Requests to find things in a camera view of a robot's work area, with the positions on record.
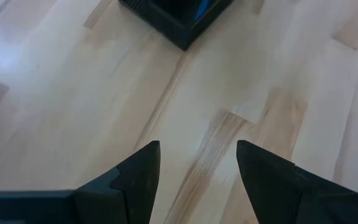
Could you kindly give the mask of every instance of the black object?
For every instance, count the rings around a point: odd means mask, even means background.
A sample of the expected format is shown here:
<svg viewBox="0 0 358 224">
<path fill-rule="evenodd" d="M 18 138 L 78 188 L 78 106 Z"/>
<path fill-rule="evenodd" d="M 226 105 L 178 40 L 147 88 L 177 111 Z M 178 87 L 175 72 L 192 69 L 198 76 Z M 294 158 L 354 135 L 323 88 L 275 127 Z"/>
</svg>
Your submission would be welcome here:
<svg viewBox="0 0 358 224">
<path fill-rule="evenodd" d="M 247 141 L 237 161 L 259 224 L 358 224 L 358 193 Z"/>
<path fill-rule="evenodd" d="M 186 50 L 232 0 L 119 0 Z"/>
<path fill-rule="evenodd" d="M 0 222 L 149 223 L 159 172 L 160 143 L 152 141 L 77 190 L 0 192 Z"/>
</svg>

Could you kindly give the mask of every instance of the blue part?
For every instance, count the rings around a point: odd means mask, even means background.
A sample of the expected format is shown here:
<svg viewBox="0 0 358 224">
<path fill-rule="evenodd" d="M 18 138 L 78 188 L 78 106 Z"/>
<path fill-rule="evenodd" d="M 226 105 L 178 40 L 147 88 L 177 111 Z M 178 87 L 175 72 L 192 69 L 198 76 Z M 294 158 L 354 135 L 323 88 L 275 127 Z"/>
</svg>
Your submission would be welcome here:
<svg viewBox="0 0 358 224">
<path fill-rule="evenodd" d="M 196 15 L 196 21 L 205 13 L 208 3 L 209 0 L 201 0 L 201 4 L 198 8 L 197 15 Z"/>
</svg>

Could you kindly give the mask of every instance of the black plastic base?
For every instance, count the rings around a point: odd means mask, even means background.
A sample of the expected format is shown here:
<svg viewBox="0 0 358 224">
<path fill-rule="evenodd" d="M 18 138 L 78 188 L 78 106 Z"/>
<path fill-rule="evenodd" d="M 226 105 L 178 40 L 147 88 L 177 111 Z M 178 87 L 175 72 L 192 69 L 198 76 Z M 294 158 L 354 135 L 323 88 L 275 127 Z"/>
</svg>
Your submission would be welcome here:
<svg viewBox="0 0 358 224">
<path fill-rule="evenodd" d="M 119 0 L 186 50 L 200 34 L 232 3 L 232 0 Z M 198 17 L 200 4 L 209 4 Z"/>
</svg>

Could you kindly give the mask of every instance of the wooden floor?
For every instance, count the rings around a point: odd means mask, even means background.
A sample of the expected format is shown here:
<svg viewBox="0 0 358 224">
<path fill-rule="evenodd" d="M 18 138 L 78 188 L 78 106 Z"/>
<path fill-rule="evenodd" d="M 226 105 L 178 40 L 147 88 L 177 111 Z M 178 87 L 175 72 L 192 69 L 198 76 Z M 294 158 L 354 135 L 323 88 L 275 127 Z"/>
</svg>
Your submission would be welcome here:
<svg viewBox="0 0 358 224">
<path fill-rule="evenodd" d="M 0 190 L 77 188 L 153 139 L 151 223 L 257 223 L 238 139 L 358 190 L 358 0 L 234 0 L 186 52 L 116 0 L 0 0 Z"/>
</svg>

